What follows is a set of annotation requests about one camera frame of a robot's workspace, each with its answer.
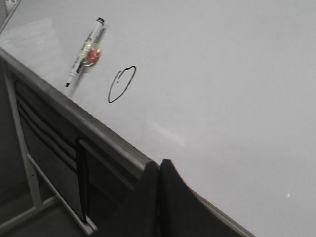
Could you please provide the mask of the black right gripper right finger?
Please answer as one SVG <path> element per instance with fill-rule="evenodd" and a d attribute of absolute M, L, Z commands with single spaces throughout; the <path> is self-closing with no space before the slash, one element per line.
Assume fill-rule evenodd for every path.
<path fill-rule="evenodd" d="M 198 200 L 168 159 L 159 168 L 158 201 L 163 237 L 241 236 Z"/>

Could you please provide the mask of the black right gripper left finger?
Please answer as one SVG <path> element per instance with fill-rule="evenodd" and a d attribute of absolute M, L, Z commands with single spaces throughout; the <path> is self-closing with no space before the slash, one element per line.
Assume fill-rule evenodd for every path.
<path fill-rule="evenodd" d="M 158 167 L 145 165 L 134 190 L 94 237 L 156 237 L 158 235 Z"/>

